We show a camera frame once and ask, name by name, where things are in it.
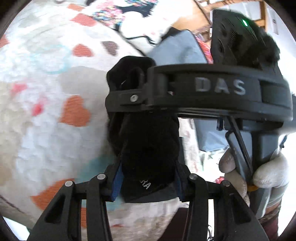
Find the grey gloved right hand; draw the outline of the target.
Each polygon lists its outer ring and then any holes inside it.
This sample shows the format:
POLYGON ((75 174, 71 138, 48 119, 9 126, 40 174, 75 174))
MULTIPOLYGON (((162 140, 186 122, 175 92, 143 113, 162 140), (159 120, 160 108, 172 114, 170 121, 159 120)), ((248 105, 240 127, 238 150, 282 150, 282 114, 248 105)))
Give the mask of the grey gloved right hand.
MULTIPOLYGON (((232 150, 228 149, 219 162, 219 170, 225 174, 224 178, 235 187, 247 205, 250 198, 247 195, 248 185, 243 177, 236 171, 236 164, 232 150)), ((282 200, 288 186, 288 163, 285 156, 279 152, 276 157, 261 165, 253 175, 253 184, 257 188, 271 189, 267 208, 270 208, 282 200)))

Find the right forearm red sleeve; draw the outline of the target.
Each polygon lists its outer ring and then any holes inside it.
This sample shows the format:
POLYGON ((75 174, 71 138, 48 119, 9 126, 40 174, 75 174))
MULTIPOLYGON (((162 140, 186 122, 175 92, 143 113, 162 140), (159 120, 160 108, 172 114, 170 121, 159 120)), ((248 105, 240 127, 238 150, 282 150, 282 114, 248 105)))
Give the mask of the right forearm red sleeve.
POLYGON ((278 215, 281 208, 281 201, 266 209, 265 215, 259 219, 268 239, 275 241, 278 239, 278 215))

